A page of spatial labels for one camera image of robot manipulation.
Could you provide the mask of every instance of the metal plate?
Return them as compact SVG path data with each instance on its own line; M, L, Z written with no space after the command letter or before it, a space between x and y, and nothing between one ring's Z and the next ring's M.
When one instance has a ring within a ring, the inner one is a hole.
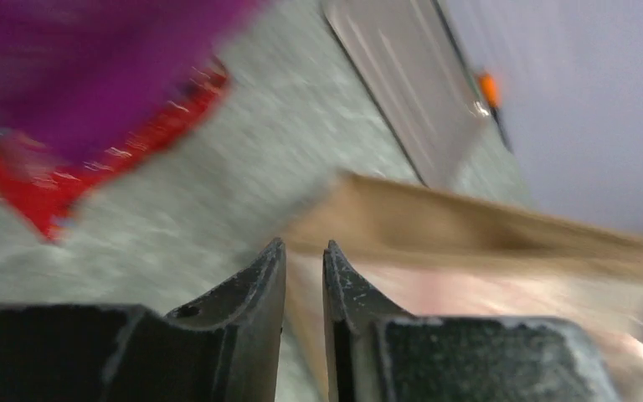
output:
M434 0L331 0L327 19L416 171L447 188L491 121Z

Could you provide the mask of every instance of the speckled floor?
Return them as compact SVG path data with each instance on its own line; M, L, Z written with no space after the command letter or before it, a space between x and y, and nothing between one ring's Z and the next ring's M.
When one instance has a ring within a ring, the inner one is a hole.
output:
M222 54L237 83L180 147L87 199L62 247L0 204L0 301L136 302L166 312L243 266L336 168L416 181L316 0L282 0ZM529 204L488 132L462 193ZM284 336L279 401L316 401Z

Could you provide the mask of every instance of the cardboard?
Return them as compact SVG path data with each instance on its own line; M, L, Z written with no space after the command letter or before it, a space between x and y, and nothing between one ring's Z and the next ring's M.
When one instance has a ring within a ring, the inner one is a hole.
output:
M643 236L341 173L282 238L286 315L325 396L321 257L329 240L415 314L554 315L643 337Z

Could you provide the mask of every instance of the purple fabric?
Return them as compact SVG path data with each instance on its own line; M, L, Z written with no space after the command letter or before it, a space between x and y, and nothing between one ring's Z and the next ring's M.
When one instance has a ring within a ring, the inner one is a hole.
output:
M256 0L0 0L0 127L71 163L125 139Z

